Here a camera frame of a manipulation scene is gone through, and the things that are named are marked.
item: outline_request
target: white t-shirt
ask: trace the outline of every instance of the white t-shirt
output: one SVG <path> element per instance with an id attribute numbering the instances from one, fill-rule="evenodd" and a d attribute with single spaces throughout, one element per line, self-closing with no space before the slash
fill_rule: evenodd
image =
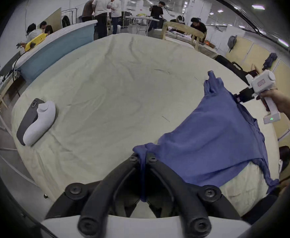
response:
<path id="1" fill-rule="evenodd" d="M 30 42 L 32 39 L 36 38 L 40 34 L 42 34 L 41 29 L 36 29 L 36 30 L 31 31 L 27 36 L 27 43 Z"/>
<path id="2" fill-rule="evenodd" d="M 94 0 L 93 5 L 95 5 L 95 16 L 108 12 L 107 6 L 111 5 L 111 0 Z"/>
<path id="3" fill-rule="evenodd" d="M 121 16 L 122 16 L 121 1 L 114 0 L 112 2 L 112 7 L 111 7 L 111 17 L 116 18 L 116 17 L 121 17 Z"/>

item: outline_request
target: blue shirt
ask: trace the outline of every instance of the blue shirt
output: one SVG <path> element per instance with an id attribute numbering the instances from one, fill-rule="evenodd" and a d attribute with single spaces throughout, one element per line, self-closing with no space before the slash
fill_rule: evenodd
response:
<path id="1" fill-rule="evenodd" d="M 270 177 L 264 136 L 257 120 L 208 72 L 205 95 L 198 107 L 158 145 L 136 146 L 142 161 L 147 152 L 173 169 L 187 183 L 222 186 L 252 161 L 258 165 L 269 190 L 278 184 Z"/>

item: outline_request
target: gray backpack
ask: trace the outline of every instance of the gray backpack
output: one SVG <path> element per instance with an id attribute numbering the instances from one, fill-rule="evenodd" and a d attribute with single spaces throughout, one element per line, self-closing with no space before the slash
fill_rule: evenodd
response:
<path id="1" fill-rule="evenodd" d="M 230 51 L 233 49 L 236 42 L 237 42 L 237 35 L 236 36 L 231 35 L 229 40 L 228 40 L 228 47 L 229 47 Z"/>

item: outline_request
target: bed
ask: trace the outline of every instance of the bed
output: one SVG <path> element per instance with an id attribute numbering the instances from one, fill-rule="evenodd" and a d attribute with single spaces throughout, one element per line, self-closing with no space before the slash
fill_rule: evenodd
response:
<path id="1" fill-rule="evenodd" d="M 103 179 L 132 154 L 174 130 L 203 98 L 203 82 L 213 70 L 238 93 L 247 85 L 217 61 L 192 49 L 121 33 L 84 45 L 46 69 L 12 110 L 18 152 L 36 183 L 55 201 L 73 182 Z M 16 131 L 34 98 L 55 102 L 57 118 L 33 147 L 22 146 Z M 278 142 L 260 101 L 244 104 L 265 136 L 272 179 L 278 174 Z M 265 197 L 268 186 L 249 163 L 221 187 L 240 215 Z"/>
<path id="2" fill-rule="evenodd" d="M 23 78 L 30 84 L 61 57 L 92 42 L 96 23 L 97 20 L 91 20 L 73 24 L 48 35 L 43 42 L 16 61 L 15 69 L 20 70 Z"/>

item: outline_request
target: white handheld controller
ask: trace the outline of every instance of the white handheld controller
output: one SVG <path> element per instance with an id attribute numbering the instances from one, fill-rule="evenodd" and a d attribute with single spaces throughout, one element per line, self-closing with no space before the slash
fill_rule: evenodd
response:
<path id="1" fill-rule="evenodd" d="M 254 93 L 260 94 L 265 90 L 269 90 L 275 84 L 275 76 L 274 73 L 269 70 L 264 70 L 263 73 L 254 77 L 250 83 L 250 87 L 253 88 Z M 281 119 L 281 114 L 278 111 L 274 101 L 269 97 L 264 97 L 269 110 L 270 114 L 263 118 L 264 124 L 279 121 Z"/>
<path id="2" fill-rule="evenodd" d="M 56 107 L 52 101 L 39 104 L 38 119 L 24 133 L 25 145 L 32 146 L 51 127 L 56 116 Z"/>

